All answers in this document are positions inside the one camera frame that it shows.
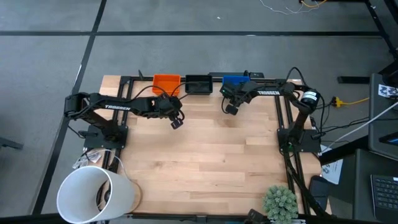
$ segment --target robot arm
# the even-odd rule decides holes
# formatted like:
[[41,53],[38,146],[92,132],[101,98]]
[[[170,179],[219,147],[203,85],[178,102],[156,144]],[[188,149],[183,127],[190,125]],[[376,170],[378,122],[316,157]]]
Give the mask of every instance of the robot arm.
[[[294,91],[297,90],[304,92],[301,100],[294,95]],[[220,92],[226,99],[229,99],[226,112],[233,115],[236,115],[238,107],[242,103],[250,103],[257,96],[284,96],[287,98],[299,111],[295,122],[289,127],[289,134],[286,138],[287,143],[295,146],[300,145],[304,123],[308,116],[316,110],[320,98],[320,94],[315,89],[286,82],[286,80],[271,80],[261,84],[253,81],[239,85],[226,83],[221,87]]]
[[182,104],[176,96],[137,97],[132,100],[104,96],[99,93],[77,93],[65,98],[64,116],[69,119],[82,119],[101,130],[105,141],[117,142],[121,133],[117,124],[104,119],[94,112],[97,109],[130,111],[145,118],[169,118],[173,129],[183,124]]

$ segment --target white paper cup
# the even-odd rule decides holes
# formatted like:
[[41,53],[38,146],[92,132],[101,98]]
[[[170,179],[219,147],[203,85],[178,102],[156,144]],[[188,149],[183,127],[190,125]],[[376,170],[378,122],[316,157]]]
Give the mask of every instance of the white paper cup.
[[[96,194],[105,181],[111,184],[109,200],[98,210]],[[73,171],[62,182],[57,195],[61,217],[75,224],[109,220],[130,212],[134,202],[134,187],[126,177],[96,166]]]

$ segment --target keyboard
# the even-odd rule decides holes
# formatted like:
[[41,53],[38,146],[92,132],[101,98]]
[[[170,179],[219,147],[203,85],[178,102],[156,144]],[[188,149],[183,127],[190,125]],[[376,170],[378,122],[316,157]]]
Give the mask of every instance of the keyboard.
[[398,177],[371,175],[374,217],[381,222],[398,219]]

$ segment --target potted plant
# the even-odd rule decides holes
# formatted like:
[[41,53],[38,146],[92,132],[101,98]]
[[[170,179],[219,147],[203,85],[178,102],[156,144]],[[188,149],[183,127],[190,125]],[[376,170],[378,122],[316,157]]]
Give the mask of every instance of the potted plant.
[[262,208],[269,219],[276,223],[289,224],[298,217],[296,195],[284,186],[272,186],[262,198]]

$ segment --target black container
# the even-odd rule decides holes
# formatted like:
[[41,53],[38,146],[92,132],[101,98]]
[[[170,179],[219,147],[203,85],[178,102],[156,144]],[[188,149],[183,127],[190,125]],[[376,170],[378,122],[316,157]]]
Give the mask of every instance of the black container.
[[213,79],[211,75],[186,75],[185,92],[190,95],[210,95],[213,92]]

